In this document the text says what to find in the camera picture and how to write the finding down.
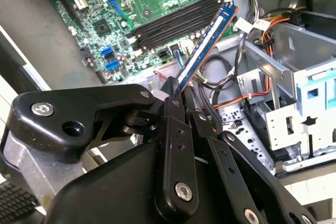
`ram stick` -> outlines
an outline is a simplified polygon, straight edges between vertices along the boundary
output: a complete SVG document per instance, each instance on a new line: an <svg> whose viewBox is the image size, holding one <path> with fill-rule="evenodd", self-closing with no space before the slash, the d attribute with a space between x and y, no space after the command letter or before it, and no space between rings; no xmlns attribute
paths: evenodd
<svg viewBox="0 0 336 224"><path fill-rule="evenodd" d="M225 3L216 13L205 34L192 51L188 61L177 75L181 92L191 78L196 74L205 58L210 54L217 41L221 38L232 19L236 16L239 8Z"/></svg>

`motherboard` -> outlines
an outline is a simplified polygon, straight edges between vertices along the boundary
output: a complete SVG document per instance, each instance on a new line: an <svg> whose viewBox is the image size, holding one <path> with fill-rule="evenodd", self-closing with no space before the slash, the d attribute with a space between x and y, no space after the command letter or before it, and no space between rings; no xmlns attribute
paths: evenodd
<svg viewBox="0 0 336 224"><path fill-rule="evenodd" d="M223 0L50 0L106 84L188 58ZM226 29L223 37L233 33Z"/></svg>

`green circuit board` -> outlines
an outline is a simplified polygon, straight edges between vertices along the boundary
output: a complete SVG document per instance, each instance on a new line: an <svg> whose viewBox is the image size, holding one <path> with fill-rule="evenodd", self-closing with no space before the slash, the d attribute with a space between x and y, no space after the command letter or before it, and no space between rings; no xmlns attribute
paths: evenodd
<svg viewBox="0 0 336 224"><path fill-rule="evenodd" d="M83 51L84 63L92 67L105 83L122 80L148 67L173 60L173 56L169 54L158 56L158 52L167 48L167 45L182 41L185 45L182 48L183 54L187 55L188 49L197 43L197 39L190 40L190 33L187 33L137 55L126 35L143 24L200 0L115 0L119 11L107 0L86 0L88 6L83 9L76 8L75 2L69 0L75 7L77 19L70 14L64 0L50 1ZM231 33L233 31L230 26L223 36ZM112 70L106 69L108 60L102 55L107 47L113 49L114 60L120 63Z"/></svg>

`silver screw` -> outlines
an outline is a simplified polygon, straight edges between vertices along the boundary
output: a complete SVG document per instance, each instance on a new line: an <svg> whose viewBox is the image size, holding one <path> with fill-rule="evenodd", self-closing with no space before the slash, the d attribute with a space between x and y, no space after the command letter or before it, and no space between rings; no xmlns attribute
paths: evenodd
<svg viewBox="0 0 336 224"><path fill-rule="evenodd" d="M199 118L202 119L203 121L206 121L206 117L205 117L205 115L203 115L203 114L199 114L198 116L199 116Z"/></svg>
<svg viewBox="0 0 336 224"><path fill-rule="evenodd" d="M235 138L231 134L226 134L227 138L231 140L232 142L235 140Z"/></svg>
<svg viewBox="0 0 336 224"><path fill-rule="evenodd" d="M178 100L173 100L173 104L174 104L175 106L177 106L177 107L180 106L180 102L179 102Z"/></svg>
<svg viewBox="0 0 336 224"><path fill-rule="evenodd" d="M303 220L305 221L306 224L312 224L311 221L310 221L310 219L308 219L307 216L302 215L302 218L303 218Z"/></svg>
<svg viewBox="0 0 336 224"><path fill-rule="evenodd" d="M258 219L257 215L251 209L246 208L244 210L244 215L245 215L245 217L246 217L246 219L248 220L249 223L259 224L259 219Z"/></svg>
<svg viewBox="0 0 336 224"><path fill-rule="evenodd" d="M184 201L190 201L193 197L193 194L191 192L191 189L182 182L179 182L175 185L175 192L178 195L178 197Z"/></svg>
<svg viewBox="0 0 336 224"><path fill-rule="evenodd" d="M158 126L157 124L152 124L152 125L149 126L149 129L151 131L154 131L157 128L157 126Z"/></svg>
<svg viewBox="0 0 336 224"><path fill-rule="evenodd" d="M149 98L149 94L145 91L141 91L140 94L143 96L143 97L146 97L146 98Z"/></svg>
<svg viewBox="0 0 336 224"><path fill-rule="evenodd" d="M54 107L46 102L38 102L33 104L32 112L35 115L41 115L41 116L51 116L54 113Z"/></svg>

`black tire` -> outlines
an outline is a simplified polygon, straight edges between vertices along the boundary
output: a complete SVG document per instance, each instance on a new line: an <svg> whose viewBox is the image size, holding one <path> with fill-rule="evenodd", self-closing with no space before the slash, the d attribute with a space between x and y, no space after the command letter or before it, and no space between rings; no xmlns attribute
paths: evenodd
<svg viewBox="0 0 336 224"><path fill-rule="evenodd" d="M30 193L8 181L0 184L1 224L11 223L34 212L36 206L39 206L39 203Z"/></svg>

